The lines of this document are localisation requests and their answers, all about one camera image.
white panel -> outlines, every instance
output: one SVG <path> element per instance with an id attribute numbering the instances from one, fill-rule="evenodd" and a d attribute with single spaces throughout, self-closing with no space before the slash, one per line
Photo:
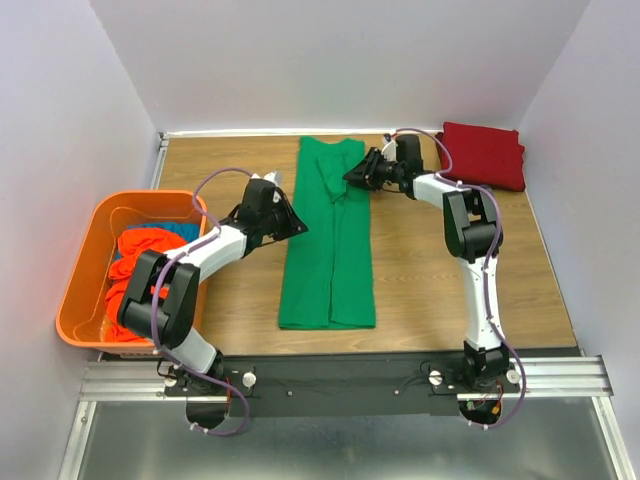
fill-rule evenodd
<path id="1" fill-rule="evenodd" d="M 514 127 L 588 0 L 91 0 L 162 130 Z"/>
<path id="2" fill-rule="evenodd" d="M 469 263 L 462 258 L 458 258 L 458 264 L 462 269 L 462 280 L 464 281 L 464 297 L 467 302 L 469 320 L 467 322 L 466 340 L 475 350 L 486 348 L 498 348 L 502 341 L 493 330 L 491 322 L 498 327 L 498 331 L 504 336 L 502 324 L 500 323 L 500 313 L 498 309 L 498 293 L 496 291 L 496 267 L 498 259 L 492 258 L 487 266 L 487 276 L 489 277 L 489 306 L 493 319 L 487 320 L 487 304 L 484 298 L 484 275 L 483 265 L 486 257 L 478 258 L 474 263 Z"/>
<path id="3" fill-rule="evenodd" d="M 207 240 L 210 241 L 211 237 L 217 235 L 217 232 L 218 229 L 211 230 L 202 238 L 199 238 L 184 247 L 167 250 L 165 253 L 168 258 L 174 258 L 179 253 L 185 251 L 188 252 L 196 243 L 202 244 Z M 189 263 L 198 267 L 200 269 L 200 283 L 202 283 L 225 265 L 240 260 L 244 255 L 246 246 L 246 235 L 240 232 L 237 228 L 223 225 L 220 229 L 218 238 L 208 245 L 204 245 L 203 247 L 194 250 L 179 262 Z"/>
<path id="4" fill-rule="evenodd" d="M 0 476 L 57 478 L 87 351 L 54 319 L 94 205 L 149 181 L 154 127 L 85 0 L 0 16 Z"/>
<path id="5" fill-rule="evenodd" d="M 170 352 L 180 364 L 200 373 L 209 372 L 218 354 L 215 347 L 202 338 L 193 327 L 184 341 Z"/>
<path id="6" fill-rule="evenodd" d="M 442 210 L 442 195 L 448 192 L 463 192 L 466 189 L 453 187 L 443 180 L 442 177 L 435 173 L 427 173 L 420 175 L 413 180 L 413 195 L 416 200 L 430 203 L 434 207 Z"/>
<path id="7" fill-rule="evenodd" d="M 640 3 L 593 0 L 520 127 L 526 179 L 571 320 L 602 354 L 640 469 Z"/>

red towel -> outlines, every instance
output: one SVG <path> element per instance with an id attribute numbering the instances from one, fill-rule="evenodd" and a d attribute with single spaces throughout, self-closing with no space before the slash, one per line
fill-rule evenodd
<path id="1" fill-rule="evenodd" d="M 524 191 L 524 147 L 518 143 L 516 130 L 445 122 L 443 132 L 436 136 L 453 158 L 453 170 L 447 178 Z M 440 149 L 438 153 L 442 168 L 448 168 L 449 159 Z"/>
<path id="2" fill-rule="evenodd" d="M 138 256 L 145 250 L 164 252 L 186 244 L 187 242 L 180 235 L 162 228 L 134 228 L 126 230 L 118 238 L 118 251 L 122 258 L 113 262 L 109 268 L 109 280 L 114 283 L 104 299 L 107 306 L 107 318 L 111 321 L 111 326 L 105 335 L 105 341 L 138 342 L 144 340 L 118 324 L 118 309 L 124 298 Z M 163 288 L 160 291 L 160 298 L 166 298 L 167 292 L 168 289 Z"/>

cable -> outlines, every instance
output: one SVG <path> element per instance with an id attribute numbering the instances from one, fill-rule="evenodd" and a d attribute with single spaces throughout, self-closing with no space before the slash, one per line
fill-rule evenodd
<path id="1" fill-rule="evenodd" d="M 479 406 L 483 405 L 484 402 L 487 400 L 487 398 L 489 398 L 491 396 L 491 394 L 493 393 L 494 389 L 498 386 L 499 383 L 500 382 L 498 382 L 496 380 L 493 383 L 493 386 L 491 387 L 491 390 L 489 390 L 484 397 L 482 397 L 480 400 L 475 400 L 473 402 L 474 408 L 478 408 Z"/>
<path id="2" fill-rule="evenodd" d="M 442 169 L 436 172 L 435 178 L 438 181 L 452 187 L 468 188 L 468 189 L 480 192 L 481 194 L 484 194 L 487 198 L 489 198 L 489 200 L 493 204 L 493 208 L 496 211 L 496 233 L 493 235 L 493 240 L 491 241 L 489 250 L 487 250 L 487 254 L 485 256 L 484 263 L 482 265 L 484 304 L 487 310 L 487 321 L 489 322 L 489 325 L 491 325 L 491 328 L 495 332 L 496 336 L 500 339 L 500 341 L 504 344 L 504 346 L 507 347 L 507 350 L 509 350 L 509 353 L 515 359 L 516 363 L 518 364 L 518 368 L 520 368 L 520 374 L 522 376 L 522 387 L 520 389 L 520 396 L 518 397 L 518 401 L 516 405 L 511 409 L 509 414 L 505 416 L 503 419 L 501 419 L 500 421 L 498 421 L 497 423 L 494 423 L 493 425 L 483 425 L 484 428 L 500 427 L 506 424 L 509 420 L 511 420 L 514 417 L 516 413 L 518 413 L 518 411 L 520 410 L 520 407 L 522 406 L 522 402 L 524 401 L 524 397 L 527 391 L 527 375 L 524 371 L 524 365 L 522 364 L 522 359 L 520 358 L 520 355 L 518 355 L 518 352 L 516 352 L 515 348 L 511 346 L 511 344 L 507 341 L 505 336 L 498 329 L 497 325 L 493 321 L 493 312 L 491 311 L 491 302 L 490 302 L 490 294 L 489 294 L 490 293 L 489 292 L 489 274 L 487 272 L 487 269 L 489 266 L 489 260 L 493 256 L 493 252 L 495 252 L 498 246 L 498 242 L 500 241 L 500 235 L 502 234 L 502 215 L 500 214 L 500 207 L 498 206 L 498 202 L 496 201 L 495 197 L 486 188 L 480 187 L 478 185 L 468 185 L 462 182 L 455 182 L 453 180 L 449 180 L 447 178 L 442 177 L 442 175 L 450 173 L 453 170 L 453 158 L 451 157 L 451 153 L 449 152 L 447 147 L 444 145 L 444 143 L 438 140 L 438 138 L 436 138 L 434 135 L 431 135 L 429 132 L 425 130 L 421 130 L 419 128 L 397 128 L 396 132 L 420 133 L 422 135 L 426 135 L 431 140 L 433 140 L 440 147 L 442 152 L 447 156 L 447 159 L 449 160 L 449 166 L 445 169 Z"/>
<path id="3" fill-rule="evenodd" d="M 233 393 L 236 394 L 236 396 L 240 399 L 240 401 L 242 402 L 242 406 L 244 407 L 244 416 L 242 419 L 242 422 L 240 423 L 240 425 L 238 425 L 235 428 L 232 428 L 231 430 L 225 430 L 222 432 L 217 432 L 215 430 L 209 430 L 207 428 L 203 428 L 197 424 L 192 424 L 191 428 L 194 430 L 198 430 L 201 432 L 204 432 L 205 434 L 208 435 L 213 435 L 216 437 L 228 437 L 231 435 L 235 435 L 239 432 L 241 432 L 247 425 L 247 423 L 249 422 L 249 402 L 247 401 L 246 397 L 242 394 L 242 392 L 240 390 L 238 390 L 236 387 L 234 387 L 233 385 L 231 385 L 230 383 L 227 382 L 223 382 L 222 380 L 218 380 L 217 378 L 213 378 L 209 375 L 206 375 L 204 373 L 200 373 L 192 368 L 190 368 L 187 365 L 182 365 L 180 363 L 180 361 L 178 359 L 176 359 L 173 355 L 171 355 L 169 350 L 166 350 L 162 347 L 162 345 L 160 344 L 160 332 L 158 329 L 158 303 L 159 303 L 159 295 L 160 295 L 160 290 L 162 289 L 162 287 L 164 286 L 164 280 L 167 277 L 167 274 L 169 273 L 169 270 L 171 270 L 171 267 L 173 265 L 175 265 L 178 260 L 184 258 L 185 256 L 187 256 L 188 254 L 194 252 L 195 250 L 204 247 L 205 245 L 208 245 L 209 243 L 213 242 L 214 240 L 216 240 L 219 236 L 220 236 L 220 232 L 222 230 L 222 227 L 220 226 L 220 222 L 210 213 L 206 212 L 201 206 L 200 203 L 198 202 L 198 193 L 200 193 L 200 190 L 202 190 L 202 188 L 214 177 L 220 175 L 221 173 L 225 173 L 225 172 L 240 172 L 240 173 L 244 173 L 245 175 L 248 175 L 249 177 L 251 177 L 253 174 L 247 170 L 244 170 L 242 168 L 236 168 L 236 167 L 231 167 L 231 168 L 221 168 L 216 170 L 215 172 L 213 172 L 211 175 L 209 175 L 207 178 L 205 178 L 200 185 L 198 185 L 198 187 L 194 190 L 193 192 L 193 197 L 192 197 L 192 203 L 194 208 L 200 212 L 202 215 L 204 215 L 205 217 L 207 217 L 209 220 L 211 220 L 211 222 L 214 225 L 214 229 L 217 229 L 217 232 L 215 232 L 213 235 L 211 235 L 210 237 L 207 237 L 206 239 L 204 239 L 201 242 L 196 243 L 195 245 L 193 245 L 192 247 L 189 248 L 189 250 L 187 252 L 180 252 L 179 254 L 177 254 L 175 257 L 173 257 L 172 259 L 170 259 L 164 267 L 162 267 L 162 270 L 160 270 L 160 274 L 158 275 L 158 279 L 156 280 L 156 284 L 155 284 L 155 291 L 153 292 L 153 296 L 151 297 L 151 339 L 153 340 L 153 345 L 155 346 L 156 350 L 158 351 L 162 351 L 164 356 L 171 362 L 173 362 L 174 364 L 178 365 L 179 367 L 181 367 L 185 372 L 188 372 L 189 374 L 198 377 L 202 380 L 205 380 L 206 382 L 212 383 L 214 385 L 218 385 L 220 387 L 225 388 L 227 391 L 232 391 Z"/>
<path id="4" fill-rule="evenodd" d="M 502 382 L 498 380 L 498 388 L 500 389 L 500 396 L 498 397 L 498 405 L 502 408 L 502 397 L 504 396 L 504 388 L 502 388 Z"/>
<path id="5" fill-rule="evenodd" d="M 158 363 L 156 364 L 156 373 L 158 374 L 159 377 L 162 378 L 170 378 L 170 379 L 176 379 L 178 377 L 176 377 L 175 375 L 172 375 L 169 373 L 169 371 L 167 370 L 167 373 L 161 373 L 160 372 L 160 367 L 162 366 L 162 362 L 164 361 L 164 358 L 160 357 L 158 359 Z"/>

plastic basket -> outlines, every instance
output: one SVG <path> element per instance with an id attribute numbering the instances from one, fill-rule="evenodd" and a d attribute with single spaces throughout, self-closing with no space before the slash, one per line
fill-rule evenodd
<path id="1" fill-rule="evenodd" d="M 202 199 L 200 205 L 206 211 Z M 106 316 L 105 294 L 111 283 L 107 277 L 114 261 L 118 237 L 131 225 L 153 222 L 200 225 L 206 217 L 192 204 L 192 193 L 175 190 L 120 192 L 107 197 L 93 212 L 78 254 L 69 285 L 56 318 L 60 337 L 70 345 L 95 348 L 116 355 L 150 355 L 151 342 L 105 342 L 110 322 Z M 200 327 L 205 307 L 207 281 L 198 290 L 194 326 Z"/>

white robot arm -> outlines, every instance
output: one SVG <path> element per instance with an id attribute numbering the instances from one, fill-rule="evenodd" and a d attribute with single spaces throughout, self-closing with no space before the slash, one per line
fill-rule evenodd
<path id="1" fill-rule="evenodd" d="M 428 202 L 441 210 L 443 202 L 447 202 L 447 194 L 458 193 L 464 196 L 465 193 L 471 193 L 469 189 L 459 188 L 443 182 L 437 174 L 427 173 L 420 175 L 413 180 L 413 195 L 416 200 Z M 493 232 L 487 231 L 489 240 L 492 238 Z M 483 267 L 485 257 L 476 257 L 472 261 L 468 258 L 458 258 L 458 263 L 462 268 L 462 278 L 464 280 L 465 300 L 467 303 L 469 322 L 467 324 L 467 343 L 474 349 L 492 350 L 500 347 L 500 338 L 493 331 L 493 326 L 487 320 L 489 312 L 487 312 L 486 302 L 484 300 L 484 276 Z M 489 259 L 487 265 L 487 277 L 489 279 L 489 302 L 492 314 L 493 325 L 500 328 L 500 314 L 498 312 L 498 294 L 496 290 L 496 267 L 498 257 L 493 256 Z"/>
<path id="2" fill-rule="evenodd" d="M 279 187 L 280 175 L 253 175 L 242 202 L 207 235 L 181 248 L 140 255 L 127 286 L 119 323 L 137 335 L 152 338 L 152 287 L 159 272 L 174 261 L 165 284 L 167 297 L 156 309 L 160 346 L 190 369 L 221 378 L 222 354 L 193 328 L 198 286 L 225 265 L 249 255 L 263 245 L 308 230 Z"/>
<path id="3" fill-rule="evenodd" d="M 445 242 L 462 268 L 469 313 L 462 365 L 464 380 L 469 388 L 475 388 L 504 375 L 510 367 L 509 350 L 502 342 L 495 279 L 502 232 L 490 253 L 497 212 L 487 195 L 425 171 L 416 135 L 400 135 L 382 151 L 370 149 L 362 162 L 343 178 L 351 186 L 372 191 L 382 189 L 384 184 L 395 184 L 409 198 L 443 210 Z"/>

